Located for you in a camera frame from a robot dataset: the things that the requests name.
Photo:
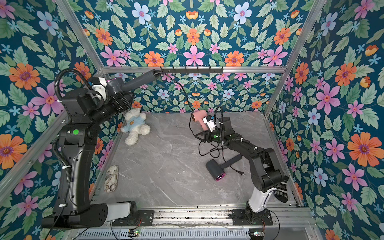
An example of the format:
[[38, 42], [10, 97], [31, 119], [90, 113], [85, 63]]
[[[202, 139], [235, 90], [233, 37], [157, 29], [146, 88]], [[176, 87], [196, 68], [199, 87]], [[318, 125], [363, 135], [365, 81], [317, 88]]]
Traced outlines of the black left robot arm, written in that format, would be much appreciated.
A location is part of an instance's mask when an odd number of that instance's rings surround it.
[[65, 94], [61, 102], [70, 118], [52, 142], [52, 151], [61, 162], [60, 190], [53, 213], [44, 217], [42, 227], [71, 230], [102, 226], [106, 222], [129, 218], [133, 202], [92, 204], [89, 193], [90, 167], [101, 124], [128, 110], [134, 93], [120, 87], [107, 87], [107, 93], [81, 88]]

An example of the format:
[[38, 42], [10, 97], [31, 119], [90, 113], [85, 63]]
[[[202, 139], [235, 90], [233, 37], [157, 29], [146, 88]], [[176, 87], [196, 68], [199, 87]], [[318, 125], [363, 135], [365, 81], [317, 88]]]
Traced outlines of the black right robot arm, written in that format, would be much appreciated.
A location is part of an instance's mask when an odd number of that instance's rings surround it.
[[287, 182], [289, 177], [284, 174], [274, 149], [258, 147], [244, 139], [234, 131], [229, 117], [217, 120], [212, 116], [206, 116], [199, 122], [204, 130], [201, 132], [202, 142], [215, 142], [223, 148], [238, 153], [221, 165], [215, 160], [206, 163], [206, 168], [215, 181], [219, 181], [225, 176], [225, 168], [231, 167], [242, 158], [249, 161], [254, 190], [246, 203], [244, 218], [247, 221], [251, 223], [267, 216], [267, 202], [271, 195], [282, 203], [288, 201]]

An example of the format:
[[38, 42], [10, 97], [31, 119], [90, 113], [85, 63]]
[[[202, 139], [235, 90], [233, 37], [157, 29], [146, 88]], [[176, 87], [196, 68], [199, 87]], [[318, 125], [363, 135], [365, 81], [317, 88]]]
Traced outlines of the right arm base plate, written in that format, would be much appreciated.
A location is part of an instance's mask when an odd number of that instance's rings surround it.
[[232, 219], [234, 226], [272, 226], [273, 219], [269, 210], [254, 213], [250, 209], [232, 210], [228, 215]]

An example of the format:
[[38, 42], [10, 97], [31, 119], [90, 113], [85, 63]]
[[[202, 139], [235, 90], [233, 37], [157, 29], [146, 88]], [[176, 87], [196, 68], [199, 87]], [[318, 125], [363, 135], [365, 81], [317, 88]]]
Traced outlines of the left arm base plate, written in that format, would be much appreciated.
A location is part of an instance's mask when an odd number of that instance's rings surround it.
[[128, 217], [120, 218], [112, 222], [113, 227], [148, 227], [152, 226], [154, 220], [153, 210], [133, 211]]

